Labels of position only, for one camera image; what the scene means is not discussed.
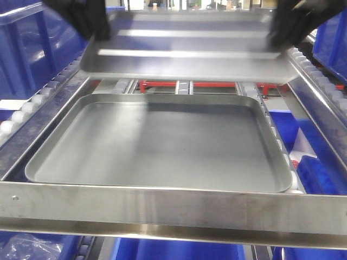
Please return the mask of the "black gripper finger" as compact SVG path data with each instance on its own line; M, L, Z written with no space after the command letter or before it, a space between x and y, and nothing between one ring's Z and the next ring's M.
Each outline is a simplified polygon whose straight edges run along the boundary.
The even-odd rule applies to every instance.
M105 1L51 0L43 3L66 19L84 39L110 39L111 29Z
M342 0L278 1L268 34L268 47L284 51L346 8Z

